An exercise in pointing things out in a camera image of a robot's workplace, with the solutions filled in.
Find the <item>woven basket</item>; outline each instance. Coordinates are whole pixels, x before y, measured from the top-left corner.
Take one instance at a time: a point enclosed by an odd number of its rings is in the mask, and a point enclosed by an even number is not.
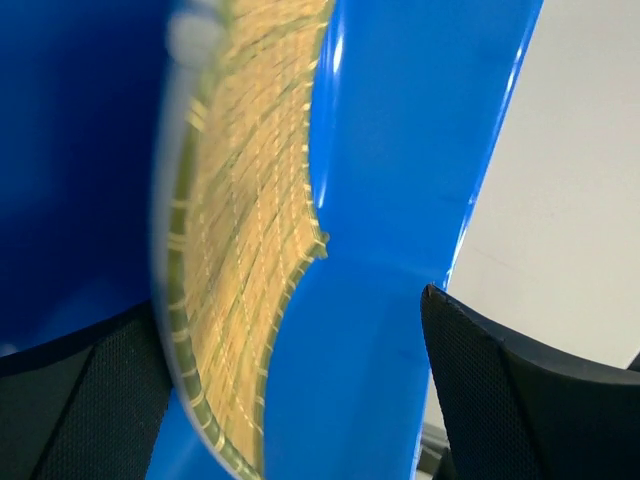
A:
[[[168,241],[173,356],[204,436],[264,476],[265,387],[285,308],[326,256],[308,164],[310,100],[332,0],[230,0],[187,114]]]

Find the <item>white wall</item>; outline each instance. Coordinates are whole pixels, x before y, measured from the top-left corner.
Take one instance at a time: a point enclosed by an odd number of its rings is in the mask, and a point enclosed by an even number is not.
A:
[[[619,367],[640,350],[639,25],[638,0],[546,0],[449,288]]]

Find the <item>bamboo hand fan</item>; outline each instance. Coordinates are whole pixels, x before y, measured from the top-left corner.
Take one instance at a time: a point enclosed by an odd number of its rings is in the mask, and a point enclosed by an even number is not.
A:
[[[209,447],[264,477],[269,360],[285,308],[326,255],[308,164],[310,101],[332,0],[221,2],[226,37],[187,112],[170,209],[176,386]]]

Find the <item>blue panel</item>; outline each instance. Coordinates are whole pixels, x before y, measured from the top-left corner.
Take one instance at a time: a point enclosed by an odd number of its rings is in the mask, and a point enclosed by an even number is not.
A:
[[[149,296],[168,9],[0,2],[0,355]]]
[[[429,368],[420,293],[446,286],[540,4],[338,1],[312,105],[330,256],[272,357],[268,479],[409,478]],[[172,401],[148,478],[228,478],[212,462]]]

